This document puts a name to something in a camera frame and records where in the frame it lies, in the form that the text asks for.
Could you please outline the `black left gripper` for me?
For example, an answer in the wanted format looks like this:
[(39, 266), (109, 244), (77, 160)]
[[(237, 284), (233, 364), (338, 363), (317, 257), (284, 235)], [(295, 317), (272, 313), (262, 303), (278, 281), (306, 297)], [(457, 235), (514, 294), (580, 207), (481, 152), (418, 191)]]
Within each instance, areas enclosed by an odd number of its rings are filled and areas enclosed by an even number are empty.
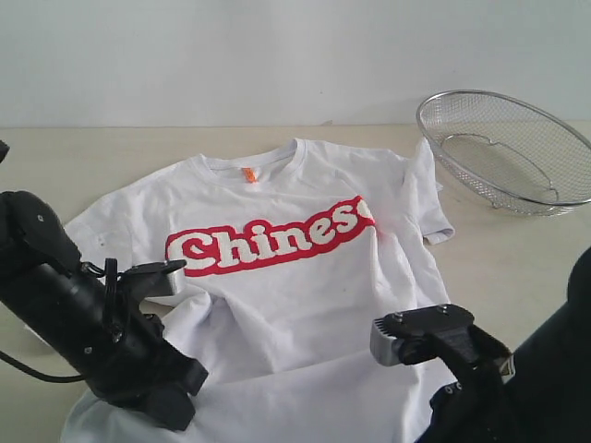
[(101, 399), (144, 413), (170, 431), (186, 431), (195, 415), (194, 397), (209, 373), (163, 337), (157, 317), (131, 320), (115, 356), (92, 372), (89, 386)]

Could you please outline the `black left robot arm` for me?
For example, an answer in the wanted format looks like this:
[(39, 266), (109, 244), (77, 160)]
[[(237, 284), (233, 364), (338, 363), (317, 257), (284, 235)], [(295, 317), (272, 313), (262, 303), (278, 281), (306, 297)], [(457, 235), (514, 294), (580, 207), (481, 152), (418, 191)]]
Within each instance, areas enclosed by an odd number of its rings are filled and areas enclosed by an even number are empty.
[(135, 265), (121, 272), (108, 258), (84, 262), (59, 218), (28, 191), (1, 194), (1, 302), (77, 370), (41, 373), (2, 354), (3, 361), (50, 383), (83, 381), (99, 399), (184, 431), (208, 372), (163, 336), (164, 325), (139, 304), (170, 296), (171, 274), (185, 260)]

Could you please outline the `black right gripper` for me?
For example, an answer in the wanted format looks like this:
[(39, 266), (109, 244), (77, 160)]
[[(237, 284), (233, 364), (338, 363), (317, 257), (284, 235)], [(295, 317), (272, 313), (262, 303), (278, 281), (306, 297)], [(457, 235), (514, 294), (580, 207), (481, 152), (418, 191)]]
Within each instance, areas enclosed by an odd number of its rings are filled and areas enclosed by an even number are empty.
[(418, 440), (515, 442), (517, 421), (500, 374), (509, 349), (475, 325), (438, 332), (431, 341), (456, 380), (431, 398), (430, 423)]

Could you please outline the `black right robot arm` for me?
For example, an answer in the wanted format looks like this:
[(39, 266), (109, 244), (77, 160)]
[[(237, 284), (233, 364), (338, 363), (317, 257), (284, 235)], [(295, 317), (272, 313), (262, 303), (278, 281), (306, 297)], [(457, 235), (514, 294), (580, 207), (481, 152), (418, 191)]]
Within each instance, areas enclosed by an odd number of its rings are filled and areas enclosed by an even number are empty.
[(590, 254), (576, 261), (567, 300), (513, 353), (501, 398), (472, 412), (449, 401), (422, 442), (587, 442), (590, 439)]

